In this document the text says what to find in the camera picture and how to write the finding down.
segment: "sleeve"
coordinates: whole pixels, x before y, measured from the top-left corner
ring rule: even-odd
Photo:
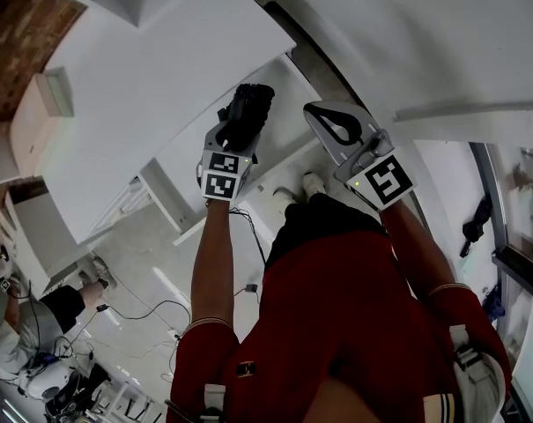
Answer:
[[[19,334],[5,321],[0,325],[0,370],[17,374],[29,361],[26,350],[19,345]]]
[[[223,366],[239,347],[233,328],[223,320],[206,318],[194,322],[181,338],[170,401],[197,420],[204,411],[205,384],[221,384]],[[168,409],[167,423],[184,422]]]
[[[505,376],[506,390],[509,390],[511,367],[505,346],[489,323],[477,296],[466,286],[441,287],[431,293],[425,304],[442,324],[448,327],[465,324],[473,347],[499,362]]]

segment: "black shorts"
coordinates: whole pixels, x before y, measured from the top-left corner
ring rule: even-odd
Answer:
[[[311,196],[307,204],[291,204],[285,209],[285,224],[272,243],[265,269],[306,241],[357,230],[388,236],[383,226],[370,215],[322,193]]]
[[[40,300],[53,312],[66,334],[76,324],[76,317],[85,309],[82,295],[71,286],[61,286]]]

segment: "shoe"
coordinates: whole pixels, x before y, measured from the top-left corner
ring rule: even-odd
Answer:
[[[109,268],[100,257],[96,256],[92,260],[96,267],[97,280],[104,286],[104,290],[113,290],[117,287],[117,281],[114,275],[109,271]]]
[[[274,201],[274,206],[276,207],[276,210],[278,210],[278,213],[280,213],[282,216],[285,216],[285,209],[288,206],[290,206],[291,204],[296,204],[295,199],[293,198],[293,194],[285,188],[279,188],[274,191],[274,194],[272,195],[272,200]]]
[[[308,202],[313,194],[327,194],[327,190],[325,189],[325,184],[322,182],[322,178],[316,173],[305,174],[301,180],[301,186],[303,186],[305,194],[307,194]]]

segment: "red shirt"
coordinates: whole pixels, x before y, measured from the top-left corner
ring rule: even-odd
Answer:
[[[423,398],[440,393],[454,395],[459,418],[448,331],[456,324],[501,364],[508,386],[504,346],[474,293],[446,288],[417,301],[379,234],[309,241],[266,271],[259,320],[241,344],[221,323],[184,335],[170,399],[197,418],[205,384],[224,384],[228,423],[301,422],[330,374],[384,422],[425,421]],[[238,377],[246,361],[255,372]],[[169,412],[167,421],[182,420]]]

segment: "brick wall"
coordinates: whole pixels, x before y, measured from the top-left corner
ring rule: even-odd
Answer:
[[[43,71],[84,10],[74,0],[0,0],[0,133],[9,131],[31,76]],[[44,187],[36,179],[0,185],[0,207],[15,185],[24,193]]]

